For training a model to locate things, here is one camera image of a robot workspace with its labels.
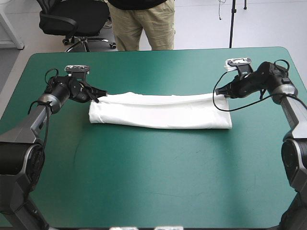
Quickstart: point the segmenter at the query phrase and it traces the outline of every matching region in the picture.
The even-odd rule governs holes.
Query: khaki pants
[[[110,3],[108,6],[119,51],[139,50],[143,29],[152,50],[174,49],[174,0],[147,10],[120,10]]]

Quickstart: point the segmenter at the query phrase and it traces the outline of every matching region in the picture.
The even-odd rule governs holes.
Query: tripod stand
[[[247,0],[244,0],[244,9],[245,10],[247,9]],[[235,13],[236,13],[236,0],[232,0],[229,48],[232,47],[232,36],[233,36],[233,31],[234,31]]]

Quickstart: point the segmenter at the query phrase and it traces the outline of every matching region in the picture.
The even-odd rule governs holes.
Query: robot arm
[[[235,79],[222,88],[217,95],[229,98],[243,98],[253,92],[261,95],[267,90],[276,104],[283,108],[291,130],[285,135],[282,159],[290,186],[297,191],[289,209],[284,213],[278,229],[307,229],[307,108],[297,98],[297,89],[288,77],[288,67],[263,62],[253,72],[249,58],[226,61],[227,69],[237,70]]]
[[[18,230],[48,230],[29,193],[35,189],[44,161],[44,142],[39,133],[51,114],[68,99],[79,103],[106,96],[86,82],[88,66],[67,66],[68,75],[49,79],[38,106],[15,128],[0,135],[0,212]]]

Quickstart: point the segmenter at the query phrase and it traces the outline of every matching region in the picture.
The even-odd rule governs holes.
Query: chair base
[[[116,43],[115,42],[111,42],[108,39],[102,38],[102,37],[72,37],[71,42],[74,43],[72,44],[69,48],[67,48],[65,50],[66,53],[72,51],[74,48],[78,47],[78,46],[83,46],[86,52],[90,52],[90,48],[88,47],[88,43],[89,42],[107,42],[109,43],[109,46],[111,49],[116,49]],[[69,40],[63,39],[63,44],[68,45],[69,44]]]

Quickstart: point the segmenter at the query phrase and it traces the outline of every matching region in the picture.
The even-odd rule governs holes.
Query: black shirt
[[[121,10],[145,10],[160,5],[166,0],[108,0]]]

